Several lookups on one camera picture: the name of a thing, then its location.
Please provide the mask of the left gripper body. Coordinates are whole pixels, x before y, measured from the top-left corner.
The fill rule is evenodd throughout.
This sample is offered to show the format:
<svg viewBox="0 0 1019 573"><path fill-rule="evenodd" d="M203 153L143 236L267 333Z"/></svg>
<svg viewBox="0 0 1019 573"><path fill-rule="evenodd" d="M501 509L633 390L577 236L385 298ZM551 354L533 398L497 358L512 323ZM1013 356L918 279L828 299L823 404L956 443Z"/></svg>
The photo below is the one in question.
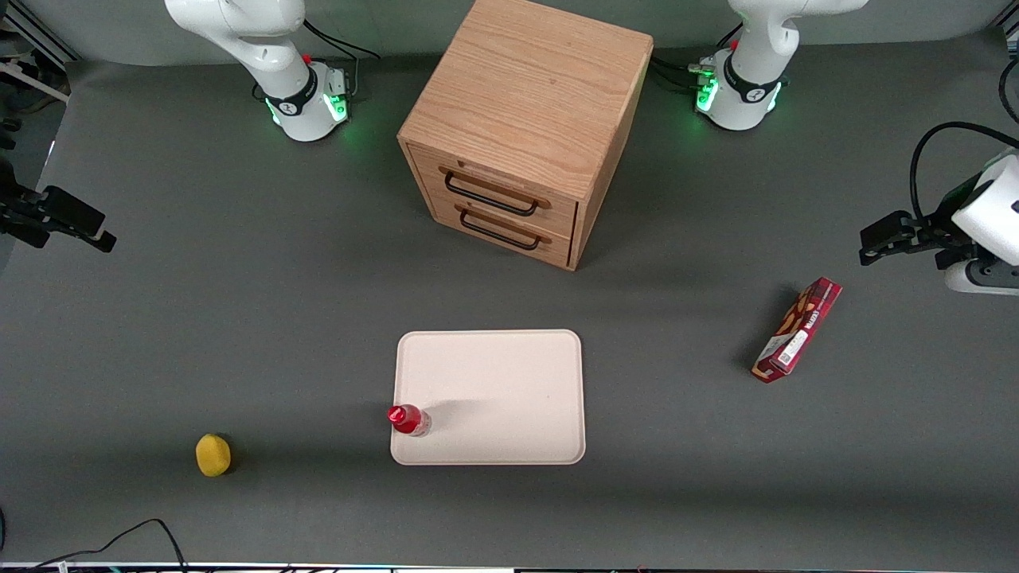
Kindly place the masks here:
<svg viewBox="0 0 1019 573"><path fill-rule="evenodd" d="M1018 158L1001 154L984 166L952 215L957 228L1005 263L1018 265Z"/></svg>

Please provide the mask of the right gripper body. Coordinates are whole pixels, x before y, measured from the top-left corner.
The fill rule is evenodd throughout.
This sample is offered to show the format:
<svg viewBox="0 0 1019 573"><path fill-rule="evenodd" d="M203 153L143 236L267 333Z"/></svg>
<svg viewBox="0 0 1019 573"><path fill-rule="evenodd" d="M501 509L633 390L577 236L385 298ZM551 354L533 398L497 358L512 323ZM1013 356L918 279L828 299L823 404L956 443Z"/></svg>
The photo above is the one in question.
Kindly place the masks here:
<svg viewBox="0 0 1019 573"><path fill-rule="evenodd" d="M46 199L45 191L19 184L12 165L6 159L1 160L1 228L14 225L43 228L47 215L41 210L41 203Z"/></svg>

